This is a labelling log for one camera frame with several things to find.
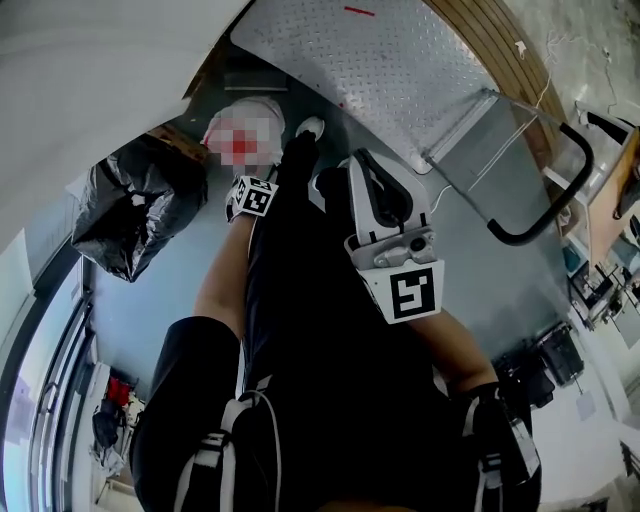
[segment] cable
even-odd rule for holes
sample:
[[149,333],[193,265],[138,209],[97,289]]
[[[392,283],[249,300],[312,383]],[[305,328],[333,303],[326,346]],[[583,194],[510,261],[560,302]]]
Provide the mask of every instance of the cable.
[[276,496],[275,496],[275,512],[280,511],[280,489],[282,487],[282,452],[280,451],[280,435],[278,434],[278,421],[276,420],[276,412],[273,409],[273,405],[262,391],[255,389],[248,389],[245,393],[255,393],[260,398],[264,399],[271,412],[271,420],[273,421],[273,434],[276,444]]
[[444,194],[448,189],[453,188],[451,185],[447,185],[446,187],[444,187],[440,193],[438,194],[438,198],[436,199],[435,203],[433,204],[433,208],[431,208],[431,213],[433,214],[433,212],[436,211],[436,209],[438,208],[438,205],[440,204],[440,199],[442,198],[442,194]]
[[543,65],[546,67],[547,66],[547,62],[549,62],[549,60],[552,61],[552,65],[553,65],[553,69],[548,70],[548,78],[547,78],[547,83],[544,87],[544,89],[540,92],[540,96],[538,97],[538,101],[536,103],[536,108],[540,107],[540,104],[542,103],[542,99],[544,98],[544,95],[546,94],[546,92],[549,90],[549,86],[551,85],[551,76],[553,75],[553,71],[555,70],[555,67],[557,64],[559,64],[559,59],[558,59],[558,55],[556,54],[556,52],[554,50],[552,50],[552,48],[555,48],[556,46],[558,46],[559,44],[563,43],[563,42],[567,42],[569,44],[571,43],[575,43],[576,41],[583,41],[586,45],[587,48],[595,48],[596,50],[598,50],[600,53],[602,53],[604,55],[604,57],[607,60],[607,64],[605,65],[604,68],[604,72],[605,75],[607,76],[607,80],[609,82],[609,87],[611,88],[611,93],[613,94],[613,98],[614,98],[614,103],[610,104],[607,107],[607,113],[610,113],[610,110],[612,107],[615,107],[618,104],[618,96],[616,94],[615,88],[613,87],[613,83],[611,81],[611,76],[609,75],[609,64],[611,64],[611,57],[609,55],[609,52],[606,48],[601,48],[600,46],[589,42],[587,39],[585,39],[584,36],[575,36],[571,39],[569,39],[569,36],[567,34],[564,34],[562,37],[558,38],[557,37],[557,31],[555,29],[551,29],[549,31],[549,33],[547,34],[547,57],[544,59]]
[[613,87],[613,82],[611,82],[611,75],[609,74],[609,65],[611,64],[611,57],[609,56],[609,52],[604,50],[605,55],[607,57],[607,63],[604,66],[604,74],[607,75],[607,81],[609,82],[609,88],[611,89],[611,93],[613,94],[613,103],[609,103],[607,105],[607,114],[611,115],[611,109],[618,104],[618,95],[616,94],[616,89]]

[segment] white sneaker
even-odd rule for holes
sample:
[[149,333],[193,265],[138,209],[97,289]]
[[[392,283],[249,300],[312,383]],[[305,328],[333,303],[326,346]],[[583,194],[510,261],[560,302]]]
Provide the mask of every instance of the white sneaker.
[[296,130],[296,137],[303,132],[311,132],[316,136],[316,141],[322,137],[324,132],[324,121],[319,117],[309,117],[302,121],[298,129]]

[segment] bag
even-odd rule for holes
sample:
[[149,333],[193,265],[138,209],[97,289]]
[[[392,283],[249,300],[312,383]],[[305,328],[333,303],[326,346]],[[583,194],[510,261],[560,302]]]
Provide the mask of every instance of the bag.
[[89,172],[71,244],[134,282],[206,202],[204,167],[141,135]]

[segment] wooden board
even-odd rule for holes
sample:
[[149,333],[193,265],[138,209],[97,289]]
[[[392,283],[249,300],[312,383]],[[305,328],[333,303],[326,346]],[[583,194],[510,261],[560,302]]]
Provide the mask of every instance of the wooden board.
[[161,124],[147,132],[152,137],[161,140],[165,144],[176,148],[180,153],[198,163],[204,162],[209,151],[202,144],[186,136],[168,123]]
[[631,216],[638,211],[636,203],[621,219],[613,218],[613,211],[632,172],[639,142],[640,132],[636,128],[618,164],[589,205],[589,262],[592,267],[606,259],[613,242],[629,225]]

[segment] diamond plate ramp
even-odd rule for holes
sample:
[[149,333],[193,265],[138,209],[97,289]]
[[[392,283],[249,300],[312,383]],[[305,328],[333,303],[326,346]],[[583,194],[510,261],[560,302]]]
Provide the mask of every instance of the diamond plate ramp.
[[421,0],[257,0],[231,41],[344,108],[421,174],[431,168],[421,154],[459,137],[482,90],[497,90]]

